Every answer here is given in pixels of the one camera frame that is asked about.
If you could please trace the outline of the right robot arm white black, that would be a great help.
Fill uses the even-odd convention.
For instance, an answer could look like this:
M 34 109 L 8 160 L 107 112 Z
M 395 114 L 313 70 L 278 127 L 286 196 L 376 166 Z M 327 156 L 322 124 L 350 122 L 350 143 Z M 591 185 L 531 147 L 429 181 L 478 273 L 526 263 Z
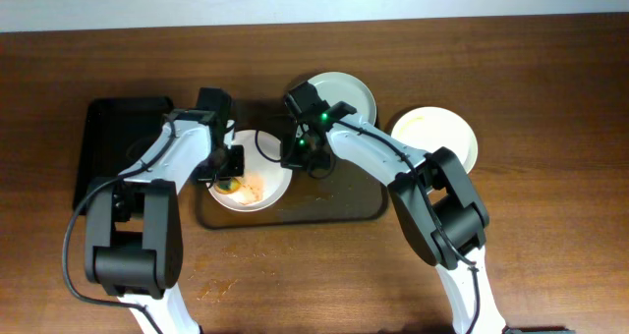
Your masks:
M 458 333 L 505 333 L 486 272 L 489 217 L 476 188 L 453 151 L 413 148 L 383 132 L 346 102 L 329 104 L 314 85 L 300 83 L 284 96 L 300 137 L 284 137 L 281 163 L 312 171 L 328 158 L 309 160 L 326 146 L 384 186 L 404 237 L 422 261 L 435 268 Z

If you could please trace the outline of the cream plate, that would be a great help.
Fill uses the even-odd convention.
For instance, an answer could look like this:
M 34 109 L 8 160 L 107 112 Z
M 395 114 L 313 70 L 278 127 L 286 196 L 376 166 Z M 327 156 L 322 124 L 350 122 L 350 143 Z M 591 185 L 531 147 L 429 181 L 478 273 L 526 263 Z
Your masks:
M 471 126 L 456 113 L 440 107 L 415 108 L 394 124 L 391 136 L 416 149 L 435 152 L 447 147 L 470 173 L 479 154 Z

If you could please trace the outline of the orange green sponge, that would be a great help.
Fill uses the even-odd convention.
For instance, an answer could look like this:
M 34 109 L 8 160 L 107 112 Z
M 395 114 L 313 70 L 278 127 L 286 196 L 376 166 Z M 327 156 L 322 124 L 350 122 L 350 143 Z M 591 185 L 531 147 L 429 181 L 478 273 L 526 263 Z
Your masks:
M 219 194 L 230 195 L 237 192 L 242 187 L 242 183 L 237 177 L 230 177 L 218 180 L 213 187 Z

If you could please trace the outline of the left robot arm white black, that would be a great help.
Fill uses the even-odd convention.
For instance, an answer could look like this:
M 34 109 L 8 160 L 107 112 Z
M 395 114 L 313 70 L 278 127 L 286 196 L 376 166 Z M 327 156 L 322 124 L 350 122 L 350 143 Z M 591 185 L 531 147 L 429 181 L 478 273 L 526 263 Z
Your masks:
M 144 333 L 201 331 L 178 286 L 184 258 L 178 194 L 189 179 L 217 185 L 243 176 L 231 107 L 226 91 L 201 88 L 195 107 L 168 113 L 143 156 L 81 204 L 86 278 L 102 286 L 107 305 L 129 309 Z

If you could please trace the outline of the white plate with sauce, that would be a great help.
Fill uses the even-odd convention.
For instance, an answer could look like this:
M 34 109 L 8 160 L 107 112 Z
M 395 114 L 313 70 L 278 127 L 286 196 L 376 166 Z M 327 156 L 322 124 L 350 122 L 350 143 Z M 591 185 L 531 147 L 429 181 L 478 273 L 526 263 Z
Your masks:
M 219 194 L 214 187 L 208 187 L 209 194 L 221 205 L 238 212 L 254 212 L 265 209 L 278 201 L 288 190 L 293 172 L 279 163 L 264 158 L 258 147 L 271 159 L 279 158 L 280 141 L 275 136 L 255 130 L 235 133 L 234 145 L 242 145 L 245 150 L 245 171 L 237 177 L 242 187 L 230 195 Z

